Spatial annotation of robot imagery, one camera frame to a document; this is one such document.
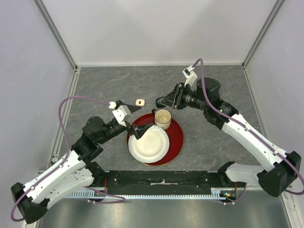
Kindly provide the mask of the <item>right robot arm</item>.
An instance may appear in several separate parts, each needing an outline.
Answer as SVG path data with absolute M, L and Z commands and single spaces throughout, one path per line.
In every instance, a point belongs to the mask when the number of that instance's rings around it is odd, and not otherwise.
M 156 99 L 155 104 L 158 108 L 181 110 L 189 106 L 202 110 L 210 124 L 237 140 L 260 163 L 252 166 L 227 162 L 217 176 L 221 186 L 244 182 L 259 185 L 269 195 L 278 197 L 297 178 L 302 181 L 301 156 L 295 151 L 287 153 L 255 130 L 235 107 L 220 98 L 219 89 L 219 81 L 212 78 L 197 81 L 196 90 L 178 83 L 168 95 Z

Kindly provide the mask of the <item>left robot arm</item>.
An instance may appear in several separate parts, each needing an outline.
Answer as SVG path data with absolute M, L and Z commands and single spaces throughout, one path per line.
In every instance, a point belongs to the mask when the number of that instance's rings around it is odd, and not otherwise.
M 101 104 L 112 111 L 114 117 L 110 122 L 105 123 L 99 116 L 89 118 L 73 145 L 66 139 L 67 152 L 60 160 L 33 180 L 25 184 L 17 182 L 11 187 L 14 200 L 10 212 L 12 221 L 32 224 L 68 194 L 92 185 L 101 186 L 105 171 L 94 161 L 103 151 L 101 145 L 123 132 L 139 140 L 151 127 L 151 124 L 131 126 L 127 122 L 143 104 L 131 105 L 121 100 Z

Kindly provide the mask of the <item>pink earbud charging case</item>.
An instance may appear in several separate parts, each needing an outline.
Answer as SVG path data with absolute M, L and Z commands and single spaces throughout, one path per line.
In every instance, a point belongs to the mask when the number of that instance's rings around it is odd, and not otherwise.
M 145 100 L 144 100 L 144 99 L 137 99 L 137 100 L 135 101 L 135 105 L 136 105 L 136 106 L 143 107 L 143 106 L 145 106 Z

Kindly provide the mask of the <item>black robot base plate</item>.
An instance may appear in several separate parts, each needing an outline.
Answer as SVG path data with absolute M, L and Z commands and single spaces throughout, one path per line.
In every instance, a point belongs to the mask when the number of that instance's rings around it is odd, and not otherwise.
M 106 187 L 149 187 L 156 185 L 193 186 L 203 188 L 241 188 L 243 182 L 233 182 L 221 172 L 208 171 L 108 171 Z

